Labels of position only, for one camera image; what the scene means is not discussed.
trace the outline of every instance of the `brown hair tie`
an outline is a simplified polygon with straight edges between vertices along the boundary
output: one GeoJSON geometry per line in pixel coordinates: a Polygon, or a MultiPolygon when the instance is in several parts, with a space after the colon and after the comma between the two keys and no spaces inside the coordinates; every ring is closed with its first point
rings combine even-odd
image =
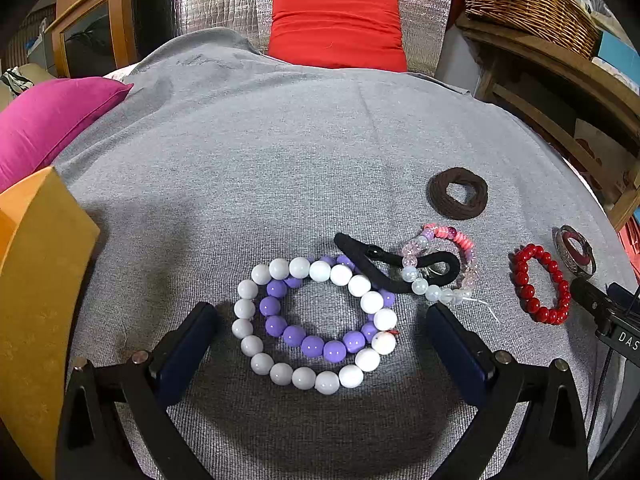
{"type": "Polygon", "coordinates": [[[469,220],[484,211],[487,186],[484,178],[465,168],[449,168],[431,179],[429,195],[433,208],[441,215],[454,220],[469,220]],[[476,195],[467,204],[458,202],[447,194],[449,184],[468,184],[474,188],[476,195]]]}

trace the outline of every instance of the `wicker basket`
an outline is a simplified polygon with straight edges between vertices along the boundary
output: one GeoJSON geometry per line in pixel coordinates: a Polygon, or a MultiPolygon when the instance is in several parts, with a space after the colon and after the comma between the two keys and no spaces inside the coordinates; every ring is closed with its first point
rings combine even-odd
{"type": "Polygon", "coordinates": [[[466,12],[591,59],[598,29],[574,0],[465,0],[466,12]]]}

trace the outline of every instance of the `pillow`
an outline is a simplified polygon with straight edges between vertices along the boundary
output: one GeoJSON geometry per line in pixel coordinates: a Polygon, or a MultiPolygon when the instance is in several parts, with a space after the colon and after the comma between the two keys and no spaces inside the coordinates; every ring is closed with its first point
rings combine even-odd
{"type": "Polygon", "coordinates": [[[273,0],[272,18],[272,57],[406,72],[398,0],[273,0]]]}
{"type": "Polygon", "coordinates": [[[0,112],[0,192],[51,164],[132,86],[101,77],[53,79],[18,95],[0,112]]]}

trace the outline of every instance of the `red bead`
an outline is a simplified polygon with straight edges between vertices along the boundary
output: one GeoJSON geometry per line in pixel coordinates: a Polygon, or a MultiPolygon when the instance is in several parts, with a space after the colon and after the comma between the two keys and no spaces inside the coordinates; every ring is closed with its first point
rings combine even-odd
{"type": "Polygon", "coordinates": [[[549,309],[546,306],[541,306],[536,312],[536,321],[544,323],[546,318],[549,317],[549,309]]]}
{"type": "Polygon", "coordinates": [[[523,300],[530,300],[536,295],[536,289],[533,285],[525,285],[520,289],[520,297],[523,300]]]}
{"type": "Polygon", "coordinates": [[[540,308],[540,300],[538,298],[531,298],[527,300],[527,312],[535,314],[540,308]]]}
{"type": "Polygon", "coordinates": [[[529,266],[526,262],[518,262],[515,268],[516,273],[518,272],[529,272],[529,266]]]}
{"type": "Polygon", "coordinates": [[[526,272],[518,272],[513,281],[518,286],[527,285],[527,283],[529,283],[529,275],[526,272]]]}

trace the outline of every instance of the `pink pillow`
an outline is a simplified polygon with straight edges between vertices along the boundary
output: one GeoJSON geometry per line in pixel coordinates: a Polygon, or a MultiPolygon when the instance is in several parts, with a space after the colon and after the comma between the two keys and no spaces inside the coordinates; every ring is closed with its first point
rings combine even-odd
{"type": "Polygon", "coordinates": [[[0,192],[49,166],[132,86],[102,77],[53,79],[15,98],[0,112],[0,192]]]}

